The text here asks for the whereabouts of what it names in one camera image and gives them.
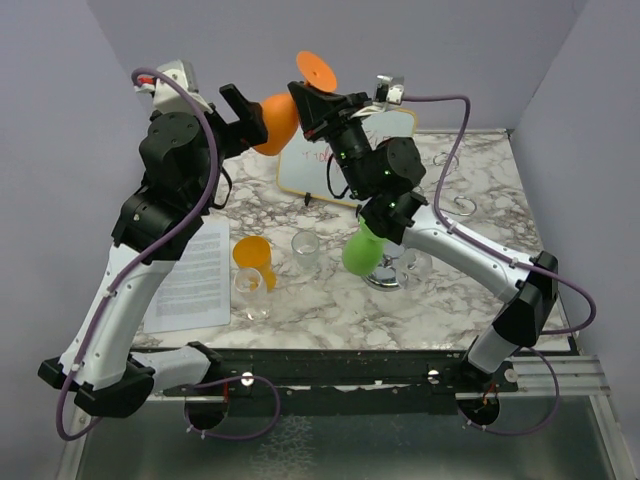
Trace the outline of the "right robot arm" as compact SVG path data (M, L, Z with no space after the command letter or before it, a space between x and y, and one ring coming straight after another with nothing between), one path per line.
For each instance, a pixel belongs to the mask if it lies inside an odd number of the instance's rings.
M426 169L414 140L390 137L372 147L357 114L372 104L366 93L325 93L300 81L288 89L305 139L329 145L352 198L363 204L359 230L343 249L349 272L371 274L392 242L440 259L502 302L459 367L467 389L483 390L504 360L537 343L557 299L557 258L547 252L529 257L492 242L417 193Z

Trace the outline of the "printed paper sheet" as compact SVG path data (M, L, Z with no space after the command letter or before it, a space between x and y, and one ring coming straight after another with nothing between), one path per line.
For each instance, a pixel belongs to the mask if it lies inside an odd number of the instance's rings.
M226 221L207 220L161 283L144 316L148 334L225 326L231 320Z

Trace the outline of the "orange wine glass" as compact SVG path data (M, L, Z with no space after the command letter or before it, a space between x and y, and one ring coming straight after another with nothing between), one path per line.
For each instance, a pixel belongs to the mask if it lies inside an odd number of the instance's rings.
M305 85L333 93L337 78L331 67L317 54L303 50L296 56L296 64ZM253 149L265 156L278 155L293 138L298 125L298 113L289 92L272 95L260 103L267 141Z

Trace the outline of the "yellow-orange wine glass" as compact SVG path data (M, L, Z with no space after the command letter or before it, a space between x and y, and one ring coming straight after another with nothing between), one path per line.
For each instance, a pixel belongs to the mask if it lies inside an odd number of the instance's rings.
M277 278L272 266L271 246L264 237L248 236L241 239L234 246L232 257L239 268L257 270L265 280L268 292L274 290Z

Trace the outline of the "yellow framed whiteboard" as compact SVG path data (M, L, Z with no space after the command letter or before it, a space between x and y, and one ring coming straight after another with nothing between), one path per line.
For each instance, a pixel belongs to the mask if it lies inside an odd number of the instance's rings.
M407 109L397 109L366 117L363 130L372 148L390 137L412 137L418 126L418 116ZM349 198L336 199L326 184L326 165L330 146L322 140L307 141L298 128L278 157L277 186L286 192L312 199L356 207L359 202Z

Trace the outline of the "clear wine glass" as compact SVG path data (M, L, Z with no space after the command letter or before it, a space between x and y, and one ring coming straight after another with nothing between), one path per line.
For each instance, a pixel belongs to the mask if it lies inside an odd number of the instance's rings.
M320 255L319 248L319 238L311 231L299 231L291 240L294 260L302 271L311 272L316 269Z
M429 279L432 270L432 256L415 249L407 249L396 264L398 283L405 290L417 289Z
M258 270L239 269L234 276L233 287L249 319L262 320L269 316L267 285Z

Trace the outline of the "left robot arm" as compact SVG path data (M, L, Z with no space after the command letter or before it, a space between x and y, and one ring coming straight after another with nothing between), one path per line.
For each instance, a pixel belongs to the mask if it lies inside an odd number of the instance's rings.
M213 207L204 198L212 167L266 141L261 107L233 84L220 89L237 115L226 123L212 111L154 112L139 145L141 187L122 205L99 291L76 338L63 355L42 362L38 375L74 393L87 414L126 418L156 392L187 386L214 392L229 369L221 355L194 341L151 354L131 350L158 287L182 257Z

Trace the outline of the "clear wine glass back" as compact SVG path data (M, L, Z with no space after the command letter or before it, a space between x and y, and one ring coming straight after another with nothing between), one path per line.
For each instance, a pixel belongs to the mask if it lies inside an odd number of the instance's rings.
M311 272L316 269L320 255L319 248L319 238L311 231L299 231L291 240L294 260L302 271Z

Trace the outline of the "green wine glass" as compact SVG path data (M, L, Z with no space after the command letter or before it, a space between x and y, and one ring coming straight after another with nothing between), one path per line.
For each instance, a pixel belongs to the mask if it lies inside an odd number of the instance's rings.
M386 243L387 240L374 234L365 219L360 217L358 230L344 245L343 266L353 275L370 275L381 262Z

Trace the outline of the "clear wine glass front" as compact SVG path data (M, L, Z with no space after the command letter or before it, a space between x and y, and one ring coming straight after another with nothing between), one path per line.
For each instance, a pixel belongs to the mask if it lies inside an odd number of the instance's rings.
M267 285L258 270L239 269L234 276L233 287L249 319L262 320L269 316Z

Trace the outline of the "chrome wine glass rack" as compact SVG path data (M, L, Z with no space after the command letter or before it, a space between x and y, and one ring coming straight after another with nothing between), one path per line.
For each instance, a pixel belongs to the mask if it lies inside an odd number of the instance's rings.
M432 159L432 165L434 167L444 167L448 154L441 152L435 155ZM454 173L459 169L459 157L454 154L452 164L447 170L447 176ZM477 203L475 200L465 196L456 195L453 198L453 204L455 208L453 211L443 209L445 213L451 213L460 217L468 217L475 214L477 211ZM362 277L364 283L375 290L383 292L393 292L398 290L405 290L400 287L397 280L396 264L399 257L407 250L407 247L396 245L392 242L387 243L384 247L384 254L381 262L370 275Z

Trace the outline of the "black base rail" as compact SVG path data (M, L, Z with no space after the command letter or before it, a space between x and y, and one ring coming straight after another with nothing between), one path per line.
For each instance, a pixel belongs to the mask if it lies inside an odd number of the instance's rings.
M475 373L459 350L270 350L220 348L207 382L249 372L270 380L198 389L179 384L163 391L191 405L227 406L233 415L266 416L274 400L285 415L454 415L457 395L482 396L490 386L511 392L503 362L492 375Z

